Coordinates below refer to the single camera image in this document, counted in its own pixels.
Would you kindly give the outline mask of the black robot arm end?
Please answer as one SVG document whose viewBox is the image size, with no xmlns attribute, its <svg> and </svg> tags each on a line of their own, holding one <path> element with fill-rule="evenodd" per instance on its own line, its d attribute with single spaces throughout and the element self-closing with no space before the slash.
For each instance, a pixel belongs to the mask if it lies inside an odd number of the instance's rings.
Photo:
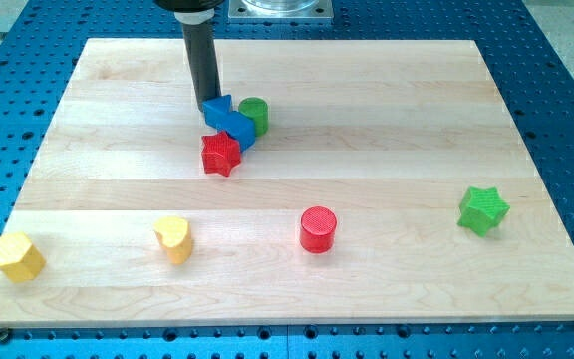
<svg viewBox="0 0 574 359">
<path fill-rule="evenodd" d="M 224 0 L 153 0 L 153 2 L 167 11 L 194 13 L 212 10 L 222 4 Z"/>
</svg>

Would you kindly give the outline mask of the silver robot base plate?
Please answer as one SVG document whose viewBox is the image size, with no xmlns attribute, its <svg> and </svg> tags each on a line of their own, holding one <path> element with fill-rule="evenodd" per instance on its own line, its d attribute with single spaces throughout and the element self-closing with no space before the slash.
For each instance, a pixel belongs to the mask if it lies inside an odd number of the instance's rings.
<svg viewBox="0 0 574 359">
<path fill-rule="evenodd" d="M 332 0 L 229 0 L 228 18 L 255 20 L 331 20 Z"/>
</svg>

